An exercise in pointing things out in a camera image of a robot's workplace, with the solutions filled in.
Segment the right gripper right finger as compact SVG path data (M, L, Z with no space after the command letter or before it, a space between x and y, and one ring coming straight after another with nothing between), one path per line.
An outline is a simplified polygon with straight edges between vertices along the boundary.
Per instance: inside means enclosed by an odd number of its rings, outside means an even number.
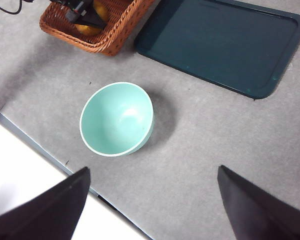
M279 200L224 165L217 181L238 240L300 240L300 210Z

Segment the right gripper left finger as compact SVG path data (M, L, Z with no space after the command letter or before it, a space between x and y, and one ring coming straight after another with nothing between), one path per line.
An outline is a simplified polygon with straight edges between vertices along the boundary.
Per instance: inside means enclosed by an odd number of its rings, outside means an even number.
M88 167L0 215L0 240L70 240L91 183Z

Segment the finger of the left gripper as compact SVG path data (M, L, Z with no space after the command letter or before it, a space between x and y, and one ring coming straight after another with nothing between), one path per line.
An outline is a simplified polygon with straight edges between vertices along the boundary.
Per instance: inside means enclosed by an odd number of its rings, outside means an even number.
M107 24L101 17L96 13L94 9L87 11L85 15L81 15L77 20L76 24L85 25L95 28L104 28Z

